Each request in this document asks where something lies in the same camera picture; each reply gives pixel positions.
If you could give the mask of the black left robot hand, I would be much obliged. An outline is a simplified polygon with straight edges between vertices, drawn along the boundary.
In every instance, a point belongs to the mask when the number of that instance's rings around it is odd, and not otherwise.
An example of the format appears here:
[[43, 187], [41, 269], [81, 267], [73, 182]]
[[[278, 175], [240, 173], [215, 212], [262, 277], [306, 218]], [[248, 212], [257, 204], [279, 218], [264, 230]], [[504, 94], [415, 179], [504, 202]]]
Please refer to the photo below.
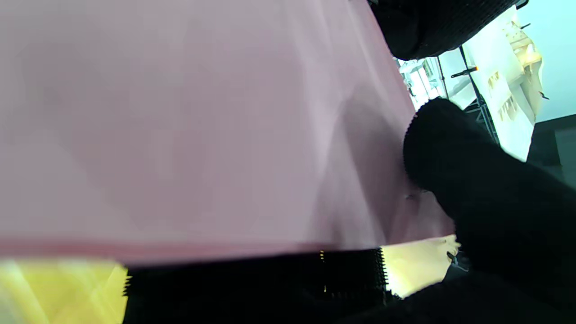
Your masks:
[[454, 50], [518, 0], [369, 0], [391, 54], [402, 61]]

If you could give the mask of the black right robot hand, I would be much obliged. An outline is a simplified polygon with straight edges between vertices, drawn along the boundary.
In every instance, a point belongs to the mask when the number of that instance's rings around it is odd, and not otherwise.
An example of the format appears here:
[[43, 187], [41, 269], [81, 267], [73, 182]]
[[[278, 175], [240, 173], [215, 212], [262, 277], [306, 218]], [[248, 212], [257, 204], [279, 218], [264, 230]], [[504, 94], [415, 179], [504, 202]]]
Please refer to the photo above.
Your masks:
[[451, 101], [422, 105], [405, 169], [454, 221], [469, 271], [386, 296], [377, 250], [128, 269], [125, 324], [573, 324], [575, 191]]

